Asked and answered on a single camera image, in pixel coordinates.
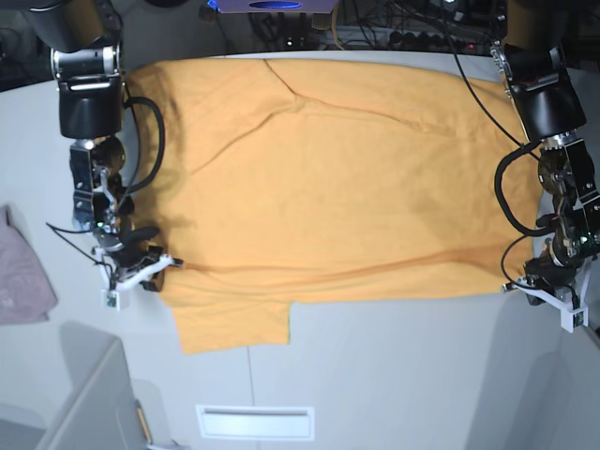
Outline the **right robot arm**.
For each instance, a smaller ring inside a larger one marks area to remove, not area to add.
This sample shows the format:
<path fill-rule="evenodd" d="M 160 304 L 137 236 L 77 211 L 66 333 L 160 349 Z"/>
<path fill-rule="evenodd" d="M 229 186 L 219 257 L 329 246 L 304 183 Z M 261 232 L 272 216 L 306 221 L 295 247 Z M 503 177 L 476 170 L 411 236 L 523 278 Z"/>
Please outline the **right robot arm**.
<path fill-rule="evenodd" d="M 166 150 L 166 129 L 158 105 L 133 97 L 121 68 L 122 22 L 109 1 L 35 1 L 23 11 L 37 36 L 51 50 L 50 65 L 59 95 L 61 134 L 70 138 L 73 222 L 97 246 L 89 253 L 105 271 L 107 295 L 141 286 L 158 293 L 165 271 L 182 261 L 154 244 L 156 226 L 137 227 L 131 216 L 133 194 L 158 175 Z M 121 171 L 126 149 L 117 134 L 125 110 L 144 106 L 157 121 L 154 165 L 144 179 Z"/>

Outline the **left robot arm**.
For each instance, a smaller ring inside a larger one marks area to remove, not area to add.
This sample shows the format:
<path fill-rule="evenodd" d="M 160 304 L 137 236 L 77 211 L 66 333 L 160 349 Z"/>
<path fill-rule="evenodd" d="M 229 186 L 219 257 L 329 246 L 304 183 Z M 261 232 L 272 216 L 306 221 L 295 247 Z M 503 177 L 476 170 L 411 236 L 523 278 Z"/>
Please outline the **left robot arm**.
<path fill-rule="evenodd" d="M 543 238 L 541 254 L 524 264 L 521 280 L 506 289 L 522 290 L 531 305 L 548 302 L 561 289 L 571 292 L 573 306 L 583 304 L 575 291 L 578 270 L 599 254 L 599 191 L 585 142 L 577 135 L 586 115 L 571 83 L 561 40 L 571 14 L 583 1 L 510 1 L 506 35 L 491 45 L 527 142 L 505 156 L 494 175 L 496 199 L 522 237 Z M 503 194 L 503 175 L 517 159 L 538 151 L 538 178 L 551 197 L 553 211 L 534 227 L 522 224 Z"/>

